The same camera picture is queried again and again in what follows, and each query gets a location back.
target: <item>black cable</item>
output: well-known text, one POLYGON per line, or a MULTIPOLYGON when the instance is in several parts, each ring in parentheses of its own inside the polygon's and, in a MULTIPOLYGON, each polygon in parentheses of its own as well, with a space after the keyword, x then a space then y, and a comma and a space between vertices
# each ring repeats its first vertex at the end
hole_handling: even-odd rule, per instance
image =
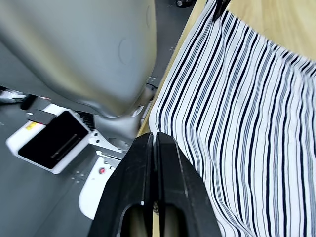
POLYGON ((151 85, 152 87, 154 87, 154 88, 156 88, 156 89, 158 89, 158 87, 157 86, 155 86, 155 85, 153 85, 153 84, 150 84, 150 83, 146 83, 147 85, 151 85))

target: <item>white fabric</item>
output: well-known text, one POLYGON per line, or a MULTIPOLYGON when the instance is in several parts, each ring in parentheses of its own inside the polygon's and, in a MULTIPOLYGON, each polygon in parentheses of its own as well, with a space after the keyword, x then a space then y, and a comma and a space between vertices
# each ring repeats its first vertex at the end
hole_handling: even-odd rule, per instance
POLYGON ((223 236, 316 236, 316 64, 209 1, 153 107, 203 178, 223 236))

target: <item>wooden surface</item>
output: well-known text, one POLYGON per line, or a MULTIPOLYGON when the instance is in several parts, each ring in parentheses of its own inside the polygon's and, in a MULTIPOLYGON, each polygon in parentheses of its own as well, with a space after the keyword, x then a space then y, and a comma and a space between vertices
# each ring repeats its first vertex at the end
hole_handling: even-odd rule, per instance
POLYGON ((231 0, 228 9, 278 45, 316 61, 316 0, 231 0))

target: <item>red button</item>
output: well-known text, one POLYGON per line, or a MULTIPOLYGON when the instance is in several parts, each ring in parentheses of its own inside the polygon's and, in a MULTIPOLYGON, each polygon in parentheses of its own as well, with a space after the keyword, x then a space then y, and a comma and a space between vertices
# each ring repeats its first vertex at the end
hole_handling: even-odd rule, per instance
POLYGON ((100 174, 103 174, 104 172, 105 172, 105 168, 104 168, 104 167, 102 167, 102 168, 99 169, 99 173, 100 173, 100 174))

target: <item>small display screen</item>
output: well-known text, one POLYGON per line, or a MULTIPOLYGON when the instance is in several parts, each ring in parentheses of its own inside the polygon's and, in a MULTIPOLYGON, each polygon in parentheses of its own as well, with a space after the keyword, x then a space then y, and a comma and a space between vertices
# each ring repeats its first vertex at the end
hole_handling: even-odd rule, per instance
POLYGON ((88 133, 71 113, 65 111, 25 144, 18 154, 52 169, 88 133))

